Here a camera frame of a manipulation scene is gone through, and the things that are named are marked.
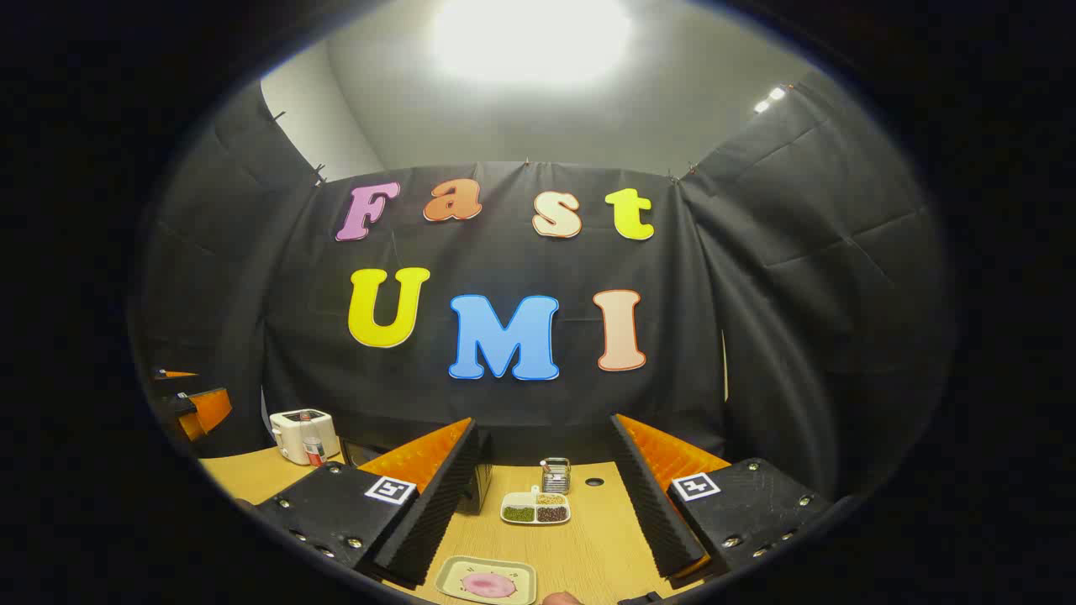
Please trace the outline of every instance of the letter m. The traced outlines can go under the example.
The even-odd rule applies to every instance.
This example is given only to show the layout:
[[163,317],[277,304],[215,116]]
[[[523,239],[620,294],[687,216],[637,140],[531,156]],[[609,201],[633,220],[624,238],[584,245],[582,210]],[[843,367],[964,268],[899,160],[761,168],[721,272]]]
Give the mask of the letter m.
[[482,378],[485,368],[478,363],[480,350],[490,371],[497,378],[505,376],[516,349],[520,362],[512,368],[515,378],[552,380],[561,375],[561,369],[553,365],[553,313],[560,308],[555,298],[527,296],[515,308],[508,327],[501,327],[485,296],[456,296],[449,307],[459,318],[456,363],[449,366],[449,375],[453,378]]

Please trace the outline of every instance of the pink food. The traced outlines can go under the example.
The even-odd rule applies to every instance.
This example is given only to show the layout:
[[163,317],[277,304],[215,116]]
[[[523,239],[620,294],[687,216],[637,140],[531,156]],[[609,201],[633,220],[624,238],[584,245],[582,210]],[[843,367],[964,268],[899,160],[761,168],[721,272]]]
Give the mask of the pink food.
[[468,592],[489,599],[500,599],[515,592],[515,582],[497,574],[471,574],[459,581]]

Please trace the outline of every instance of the yellow letter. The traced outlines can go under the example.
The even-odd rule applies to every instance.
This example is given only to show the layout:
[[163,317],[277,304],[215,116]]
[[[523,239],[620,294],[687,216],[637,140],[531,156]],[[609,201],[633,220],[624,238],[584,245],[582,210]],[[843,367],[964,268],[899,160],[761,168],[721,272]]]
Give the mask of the yellow letter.
[[570,238],[583,230],[583,222],[572,212],[579,210],[579,200],[571,194],[544,192],[535,198],[538,214],[530,220],[540,236]]
[[653,225],[639,222],[639,210],[650,210],[650,200],[639,197],[635,189],[620,189],[606,196],[606,203],[613,208],[612,222],[620,235],[627,239],[650,239],[654,235]]
[[478,202],[478,181],[471,179],[453,179],[434,187],[434,199],[426,203],[422,215],[427,221],[448,221],[449,219],[470,219],[482,211]]
[[396,271],[400,282],[400,300],[396,308],[396,321],[392,325],[373,322],[373,305],[378,299],[378,286],[388,278],[381,269],[360,269],[351,275],[354,289],[351,292],[351,307],[348,309],[348,329],[351,335],[367,347],[388,349],[410,338],[419,314],[419,290],[422,282],[429,279],[429,271],[422,267],[407,267]]

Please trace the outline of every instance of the ceiling light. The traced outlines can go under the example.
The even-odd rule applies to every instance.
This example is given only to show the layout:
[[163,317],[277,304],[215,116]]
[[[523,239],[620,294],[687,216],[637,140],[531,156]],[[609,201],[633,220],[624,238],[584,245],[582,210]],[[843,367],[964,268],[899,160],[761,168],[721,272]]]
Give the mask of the ceiling light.
[[628,30],[615,0],[450,0],[431,51],[457,76],[572,83],[615,65]]

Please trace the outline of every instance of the wooden table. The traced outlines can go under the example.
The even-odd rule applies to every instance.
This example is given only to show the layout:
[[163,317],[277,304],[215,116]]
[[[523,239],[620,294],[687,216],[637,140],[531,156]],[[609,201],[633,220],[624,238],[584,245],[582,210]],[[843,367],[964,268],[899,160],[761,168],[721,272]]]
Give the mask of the wooden table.
[[[340,454],[329,460],[343,462]],[[232,496],[260,504],[310,473],[285,460],[275,448],[247,454],[201,461],[210,475]],[[635,518],[624,483],[612,462],[571,466],[571,519],[560,525],[513,525],[500,520],[500,500],[508,492],[527,492],[538,484],[537,466],[494,466],[490,491],[480,515],[452,516],[441,546],[426,575],[426,583],[407,590],[426,601],[463,605],[434,587],[445,559],[467,554],[500,561],[519,561],[535,568],[538,600],[567,590],[586,605],[611,605],[650,591],[663,597],[702,583],[674,590],[657,575],[650,547]],[[605,484],[591,487],[597,477]]]

